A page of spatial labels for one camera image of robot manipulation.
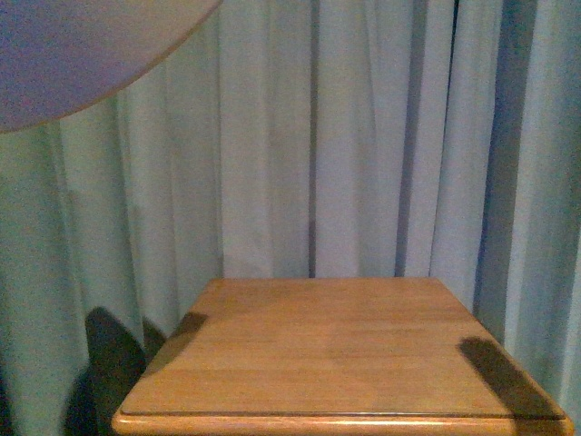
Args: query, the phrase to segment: table top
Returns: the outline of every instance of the table top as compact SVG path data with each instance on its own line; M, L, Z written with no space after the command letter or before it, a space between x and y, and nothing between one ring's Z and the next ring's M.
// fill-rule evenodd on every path
M573 434L441 282L409 278L212 281L113 426L120 434Z

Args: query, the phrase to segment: curtain fold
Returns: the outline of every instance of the curtain fold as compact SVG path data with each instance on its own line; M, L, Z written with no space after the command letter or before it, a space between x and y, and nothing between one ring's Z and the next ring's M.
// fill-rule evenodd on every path
M228 0L115 97L0 136L0 433L112 434L220 276L437 276L581 420L579 22Z

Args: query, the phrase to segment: wooden surface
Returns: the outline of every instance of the wooden surface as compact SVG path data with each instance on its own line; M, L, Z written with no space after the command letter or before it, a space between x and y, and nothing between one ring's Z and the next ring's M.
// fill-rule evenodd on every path
M120 434L573 434L435 279L213 281L113 426Z

